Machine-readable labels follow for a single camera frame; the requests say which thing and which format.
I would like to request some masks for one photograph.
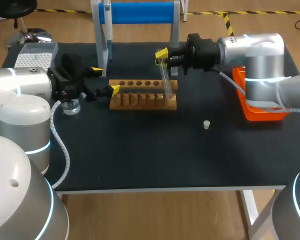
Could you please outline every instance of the yellow black hazard tape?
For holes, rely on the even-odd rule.
[[[91,14],[91,11],[69,10],[69,9],[36,9],[35,12],[47,13],[70,13],[70,14]]]
[[[70,9],[36,9],[35,12],[91,14],[91,11]],[[223,15],[223,14],[300,14],[300,11],[189,11],[188,15]]]
[[[223,14],[223,19],[226,27],[226,31],[228,32],[228,35],[231,37],[234,35],[234,31],[232,29],[232,26],[230,24],[230,19],[229,19],[229,14],[224,13]]]
[[[188,15],[211,15],[211,14],[300,14],[300,11],[189,11]]]

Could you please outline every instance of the orange tray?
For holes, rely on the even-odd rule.
[[[243,67],[234,68],[232,70],[233,80],[244,91],[246,91],[246,70]],[[273,113],[264,111],[260,108],[251,107],[246,104],[246,97],[237,89],[240,103],[245,115],[249,121],[281,121],[289,112]]]

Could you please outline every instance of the white table frame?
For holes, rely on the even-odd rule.
[[[62,198],[63,194],[107,194],[107,193],[147,193],[147,192],[195,192],[195,191],[240,191],[243,204],[244,216],[248,225],[250,240],[260,240],[271,229],[275,240],[277,234],[272,222],[272,206],[280,190],[285,186],[229,186],[229,187],[174,187],[174,188],[133,188],[133,189],[106,189],[84,191],[58,191]],[[254,198],[253,190],[277,190],[262,212],[259,214]]]

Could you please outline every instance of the wooden floor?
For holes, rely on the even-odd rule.
[[[42,9],[90,9],[89,0],[39,0]],[[190,11],[300,11],[300,0],[189,0]],[[235,35],[279,33],[300,71],[300,31],[294,24],[300,15],[231,15]],[[65,43],[95,42],[90,15],[34,12],[25,17],[29,28],[50,31],[53,40]],[[6,39],[16,30],[12,20],[0,21],[0,67],[7,55]],[[114,25],[114,42],[167,42],[169,25]],[[190,15],[180,24],[180,39],[189,33],[202,38],[227,35],[222,17]],[[272,192],[254,191],[261,211]],[[70,219],[69,240],[245,240],[240,202],[234,191],[161,192],[70,195],[66,199]]]

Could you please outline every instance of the wooden peg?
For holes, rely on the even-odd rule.
[[[149,102],[149,93],[145,94],[145,104],[148,104]]]
[[[154,105],[157,105],[157,101],[158,101],[158,94],[155,93],[154,94]]]
[[[137,105],[138,106],[140,105],[140,101],[141,101],[141,94],[140,94],[140,92],[138,92],[138,94],[137,94]]]
[[[131,103],[132,103],[132,93],[129,92],[129,105],[131,105]]]
[[[124,94],[123,93],[120,94],[120,105],[121,106],[124,105]]]

